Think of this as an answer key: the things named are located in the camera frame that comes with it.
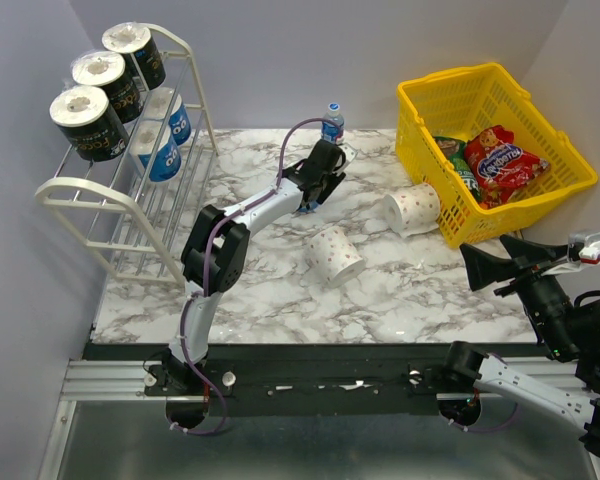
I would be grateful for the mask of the black roll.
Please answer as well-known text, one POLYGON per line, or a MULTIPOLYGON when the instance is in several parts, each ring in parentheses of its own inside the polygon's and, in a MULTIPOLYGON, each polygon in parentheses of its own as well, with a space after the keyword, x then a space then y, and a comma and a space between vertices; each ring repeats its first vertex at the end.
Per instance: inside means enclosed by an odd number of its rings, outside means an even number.
POLYGON ((141 82, 149 90, 164 83, 166 71, 162 57, 145 24, 124 22, 110 27, 102 34, 102 44, 107 50, 121 54, 132 76, 143 78, 141 82))
POLYGON ((76 85, 60 93, 49 114, 77 154, 90 162, 120 156, 129 135, 106 93, 99 87, 76 85))
POLYGON ((101 88, 123 124, 141 115, 143 100, 121 54, 108 50, 85 53, 72 62, 71 74, 77 84, 101 88))

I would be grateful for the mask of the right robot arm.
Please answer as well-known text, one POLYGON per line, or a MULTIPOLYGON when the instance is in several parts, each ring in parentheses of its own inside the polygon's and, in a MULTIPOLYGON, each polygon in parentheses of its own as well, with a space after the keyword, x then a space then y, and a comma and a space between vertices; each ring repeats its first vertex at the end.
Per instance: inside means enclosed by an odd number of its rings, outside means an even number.
POLYGON ((463 341, 449 349, 439 370, 441 382, 454 392, 485 390, 549 414, 571 426, 585 449, 600 458, 600 290, 571 299, 558 281, 600 265, 600 232, 572 233, 563 245, 509 234, 499 240, 507 258, 461 245, 470 289, 496 283, 495 295, 516 295, 547 358, 574 364, 586 392, 571 395, 463 341))

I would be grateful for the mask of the blue sea monsters roll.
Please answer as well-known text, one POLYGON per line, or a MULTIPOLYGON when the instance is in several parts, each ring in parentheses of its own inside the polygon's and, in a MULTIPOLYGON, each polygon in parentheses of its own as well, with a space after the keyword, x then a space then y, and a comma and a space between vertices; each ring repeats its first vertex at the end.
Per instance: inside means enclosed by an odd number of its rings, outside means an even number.
POLYGON ((168 119, 172 136, 177 145, 186 143, 192 133, 192 125, 179 94, 173 88, 158 87, 151 91, 145 101, 144 117, 149 120, 168 119))

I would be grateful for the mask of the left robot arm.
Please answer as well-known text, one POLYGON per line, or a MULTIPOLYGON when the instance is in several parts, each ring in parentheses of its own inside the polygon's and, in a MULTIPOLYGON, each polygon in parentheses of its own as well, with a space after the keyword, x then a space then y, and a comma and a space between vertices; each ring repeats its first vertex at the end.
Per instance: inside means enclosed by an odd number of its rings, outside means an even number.
POLYGON ((347 166, 343 147, 320 140, 264 191, 225 209, 207 205, 199 212, 181 255, 187 300, 174 339, 160 363, 146 371, 146 394, 189 395, 208 385, 197 364, 208 353, 217 307, 239 280, 252 237, 286 215, 322 205, 347 166))

